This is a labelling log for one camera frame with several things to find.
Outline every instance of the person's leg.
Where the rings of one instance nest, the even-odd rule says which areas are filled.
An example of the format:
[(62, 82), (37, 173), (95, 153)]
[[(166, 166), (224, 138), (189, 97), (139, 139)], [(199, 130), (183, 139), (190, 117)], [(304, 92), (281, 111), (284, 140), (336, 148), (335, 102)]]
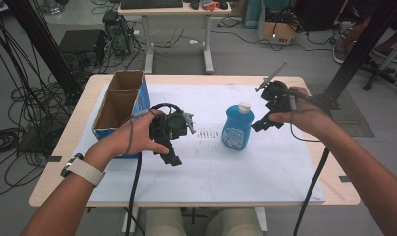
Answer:
[(255, 208), (225, 208), (207, 227), (206, 236), (261, 236)]
[(146, 236), (186, 236), (180, 209), (148, 209), (145, 233)]
[(375, 50), (377, 51), (392, 51), (392, 48), (397, 44), (397, 31), (388, 40), (379, 44)]
[[(395, 31), (395, 33), (386, 41), (374, 48), (372, 53), (382, 58), (387, 58), (391, 54), (395, 45), (397, 45), (397, 31)], [(392, 62), (397, 62), (397, 55), (392, 58)]]
[(346, 59), (346, 57), (349, 54), (349, 46), (358, 40), (358, 38), (362, 35), (364, 32), (365, 28), (367, 27), (368, 23), (370, 21), (370, 18), (364, 19), (361, 23), (355, 25), (348, 33), (345, 39), (337, 45), (335, 48), (333, 48), (333, 60), (339, 64), (343, 63)]
[(348, 33), (345, 39), (336, 46), (337, 50), (348, 50), (349, 46), (358, 40), (358, 38), (362, 35), (368, 23), (370, 22), (370, 18), (364, 19), (360, 24), (355, 25)]

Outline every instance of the blue bottle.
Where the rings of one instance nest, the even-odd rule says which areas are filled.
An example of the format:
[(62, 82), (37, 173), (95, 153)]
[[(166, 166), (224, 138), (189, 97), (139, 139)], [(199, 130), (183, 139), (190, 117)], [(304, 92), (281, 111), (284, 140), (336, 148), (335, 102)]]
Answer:
[(222, 131), (222, 142), (229, 148), (242, 150), (245, 148), (250, 137), (251, 123), (254, 114), (251, 105), (241, 102), (226, 110), (227, 121)]

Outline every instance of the gray floor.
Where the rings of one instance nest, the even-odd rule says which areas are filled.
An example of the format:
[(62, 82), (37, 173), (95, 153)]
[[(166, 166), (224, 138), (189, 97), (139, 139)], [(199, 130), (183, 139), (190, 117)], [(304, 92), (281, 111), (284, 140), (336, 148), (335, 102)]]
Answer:
[[(28, 38), (16, 20), (5, 14), (5, 25), (9, 33), (19, 43), (26, 54), (31, 55)], [(246, 43), (256, 42), (256, 29), (244, 29), (241, 24), (232, 28), (219, 28), (220, 19), (213, 19), (214, 33), (211, 35), (211, 48), (216, 75), (269, 75), (287, 59), (289, 65), (281, 71), (282, 76), (299, 76), (308, 83), (329, 83), (339, 65), (331, 58), (330, 51), (306, 51), (305, 49), (332, 49), (332, 45), (314, 45), (302, 34), (298, 35), (293, 44), (300, 46), (284, 47), (274, 51), (268, 44)], [(54, 38), (59, 43), (66, 30), (103, 29), (102, 25), (49, 25)], [(142, 37), (142, 26), (138, 25)], [(154, 35), (154, 40), (174, 40), (173, 31), (161, 30)], [(174, 38), (181, 33), (177, 29)], [(310, 40), (323, 42), (331, 36), (330, 31), (312, 32)], [(205, 74), (204, 60), (199, 44), (190, 44), (190, 40), (203, 41), (201, 29), (185, 29), (183, 37), (172, 47), (157, 49), (155, 74)], [(131, 69), (142, 69), (141, 60), (131, 65)], [(42, 75), (47, 78), (49, 71), (40, 62)], [(358, 105), (362, 114), (372, 128), (375, 138), (356, 138), (362, 146), (397, 176), (397, 88), (384, 80), (374, 83), (370, 91), (364, 91), (363, 85), (370, 74), (358, 72), (348, 84), (347, 91)], [(13, 127), (8, 119), (8, 108), (12, 103), (10, 94), (15, 88), (6, 69), (0, 60), (0, 129)], [(18, 120), (20, 106), (11, 111), (14, 120)], [(9, 153), (0, 153), (0, 162)], [(4, 183), (4, 173), (9, 159), (0, 167), (0, 192), (8, 188)], [(8, 179), (17, 180), (31, 168), (23, 159), (18, 159), (9, 171)], [(0, 235), (18, 235), (29, 218), (35, 212), (28, 199), (36, 184), (36, 180), (22, 187), (14, 188), (0, 196)], [(267, 207), (268, 235), (291, 235), (299, 208), (298, 207)], [(77, 235), (120, 235), (124, 212), (121, 209), (98, 208), (85, 213)], [(202, 235), (205, 220), (190, 225), (186, 218), (189, 235)], [(310, 206), (300, 228), (300, 235), (381, 235), (365, 206)]]

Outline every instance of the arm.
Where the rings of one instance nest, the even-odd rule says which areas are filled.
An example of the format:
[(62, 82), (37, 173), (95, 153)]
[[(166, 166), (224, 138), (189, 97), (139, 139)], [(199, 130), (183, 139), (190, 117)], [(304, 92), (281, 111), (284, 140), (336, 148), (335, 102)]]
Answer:
[[(110, 160), (118, 154), (125, 154), (131, 128), (132, 143), (129, 153), (153, 150), (168, 153), (168, 148), (149, 138), (149, 124), (154, 118), (150, 112), (143, 118), (126, 122), (110, 136), (94, 144), (85, 155), (84, 161), (103, 171)], [(78, 175), (70, 173), (52, 192), (32, 217), (22, 235), (74, 235), (94, 186)]]
[[(397, 235), (397, 178), (318, 108), (302, 100), (297, 104), (293, 124), (323, 141), (382, 232)], [(291, 113), (274, 113), (269, 119), (290, 122)]]

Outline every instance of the shoe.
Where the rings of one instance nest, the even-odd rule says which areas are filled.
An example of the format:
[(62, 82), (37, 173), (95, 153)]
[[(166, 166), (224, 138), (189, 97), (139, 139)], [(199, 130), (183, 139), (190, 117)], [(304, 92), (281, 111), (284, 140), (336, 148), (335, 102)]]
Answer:
[(348, 54), (348, 50), (338, 50), (337, 47), (333, 48), (333, 60), (339, 64), (342, 64), (346, 60)]
[[(390, 51), (378, 51), (375, 48), (373, 49), (372, 53), (375, 54), (376, 56), (380, 56), (382, 58), (387, 58), (392, 52), (392, 49)], [(395, 55), (392, 59), (392, 62), (397, 63), (397, 55)]]

